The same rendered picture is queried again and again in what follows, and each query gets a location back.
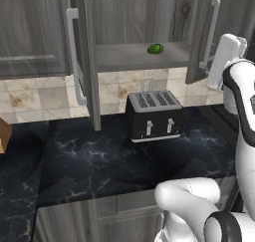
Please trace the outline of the green round fruit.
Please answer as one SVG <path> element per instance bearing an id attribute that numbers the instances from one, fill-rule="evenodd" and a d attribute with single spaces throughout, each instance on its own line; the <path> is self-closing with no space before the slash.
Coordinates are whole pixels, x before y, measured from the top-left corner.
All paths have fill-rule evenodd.
<path id="1" fill-rule="evenodd" d="M 163 46 L 159 43 L 157 44 L 152 44 L 147 48 L 147 52 L 149 54 L 154 54 L 154 55 L 158 55 L 160 53 L 163 52 Z"/>

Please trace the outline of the black four-slot toaster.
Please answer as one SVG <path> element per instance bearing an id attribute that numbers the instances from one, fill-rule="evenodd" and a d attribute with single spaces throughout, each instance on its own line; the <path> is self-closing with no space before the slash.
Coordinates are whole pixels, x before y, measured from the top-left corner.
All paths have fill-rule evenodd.
<path id="1" fill-rule="evenodd" d="M 128 94 L 126 115 L 132 142 L 177 138 L 183 131 L 183 106 L 168 90 Z"/>

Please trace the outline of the grey wood drawer front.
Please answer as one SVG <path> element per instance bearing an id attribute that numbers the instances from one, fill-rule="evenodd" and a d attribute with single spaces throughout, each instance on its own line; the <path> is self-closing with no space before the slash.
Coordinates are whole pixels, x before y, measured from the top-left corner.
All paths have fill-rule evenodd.
<path id="1" fill-rule="evenodd" d="M 160 229 L 153 190 L 100 198 L 97 209 L 101 242 L 154 242 Z"/>

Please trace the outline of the white wall socket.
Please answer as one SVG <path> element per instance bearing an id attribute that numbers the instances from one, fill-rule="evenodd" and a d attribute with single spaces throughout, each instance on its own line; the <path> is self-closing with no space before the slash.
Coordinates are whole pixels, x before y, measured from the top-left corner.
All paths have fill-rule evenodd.
<path id="1" fill-rule="evenodd" d="M 142 92 L 148 92 L 152 90 L 153 77 L 141 78 L 140 79 L 140 90 Z"/>

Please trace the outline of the grey wood open cabinet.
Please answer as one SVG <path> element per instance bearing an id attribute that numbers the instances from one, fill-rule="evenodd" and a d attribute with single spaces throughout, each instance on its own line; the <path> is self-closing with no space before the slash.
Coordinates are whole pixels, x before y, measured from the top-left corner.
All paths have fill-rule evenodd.
<path id="1" fill-rule="evenodd" d="M 93 0 L 101 72 L 185 67 L 198 0 Z M 152 44 L 163 52 L 147 52 Z"/>

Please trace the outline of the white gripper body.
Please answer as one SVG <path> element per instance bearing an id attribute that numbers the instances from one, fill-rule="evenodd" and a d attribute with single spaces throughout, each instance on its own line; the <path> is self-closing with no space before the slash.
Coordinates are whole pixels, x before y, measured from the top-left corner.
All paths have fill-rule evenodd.
<path id="1" fill-rule="evenodd" d="M 224 34 L 219 41 L 207 78 L 207 86 L 219 91 L 222 86 L 222 74 L 227 64 L 239 56 L 241 43 L 232 34 Z"/>

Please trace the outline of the grey wood closed cabinet door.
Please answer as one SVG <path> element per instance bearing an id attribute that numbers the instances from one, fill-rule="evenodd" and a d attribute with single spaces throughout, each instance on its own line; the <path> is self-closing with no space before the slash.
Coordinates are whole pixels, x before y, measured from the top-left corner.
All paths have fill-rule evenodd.
<path id="1" fill-rule="evenodd" d="M 70 0 L 0 0 L 0 80 L 71 73 L 66 10 Z"/>

